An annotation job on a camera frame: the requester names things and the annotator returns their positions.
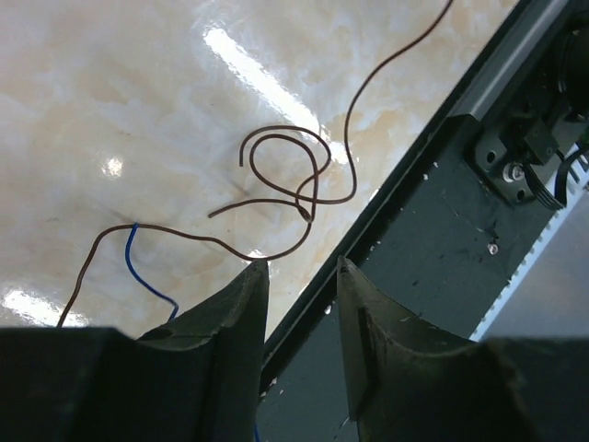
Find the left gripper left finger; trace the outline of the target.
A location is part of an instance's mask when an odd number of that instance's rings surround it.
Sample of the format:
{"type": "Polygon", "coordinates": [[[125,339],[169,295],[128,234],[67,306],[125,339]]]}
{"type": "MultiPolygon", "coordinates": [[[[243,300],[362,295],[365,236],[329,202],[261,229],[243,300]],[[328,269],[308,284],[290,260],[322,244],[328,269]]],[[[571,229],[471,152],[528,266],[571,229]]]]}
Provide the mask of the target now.
{"type": "Polygon", "coordinates": [[[5,441],[250,441],[269,269],[133,339],[113,328],[4,328],[5,441]]]}

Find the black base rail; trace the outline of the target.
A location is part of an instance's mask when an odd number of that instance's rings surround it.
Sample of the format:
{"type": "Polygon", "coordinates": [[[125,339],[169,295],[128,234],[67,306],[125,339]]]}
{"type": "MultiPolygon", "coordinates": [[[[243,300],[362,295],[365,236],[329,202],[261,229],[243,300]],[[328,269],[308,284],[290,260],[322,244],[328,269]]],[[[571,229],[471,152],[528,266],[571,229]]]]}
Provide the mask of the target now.
{"type": "Polygon", "coordinates": [[[473,342],[588,342],[588,5],[523,1],[305,292],[263,371],[258,441],[363,441],[337,268],[473,342]]]}

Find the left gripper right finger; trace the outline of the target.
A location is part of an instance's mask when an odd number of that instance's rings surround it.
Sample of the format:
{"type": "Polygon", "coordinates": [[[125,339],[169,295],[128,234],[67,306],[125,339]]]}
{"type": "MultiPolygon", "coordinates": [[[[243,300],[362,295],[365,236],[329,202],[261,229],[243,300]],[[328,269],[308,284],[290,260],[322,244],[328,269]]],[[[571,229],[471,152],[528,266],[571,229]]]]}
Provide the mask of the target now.
{"type": "Polygon", "coordinates": [[[350,419],[363,441],[584,441],[588,342],[433,326],[346,258],[337,268],[350,419]]]}

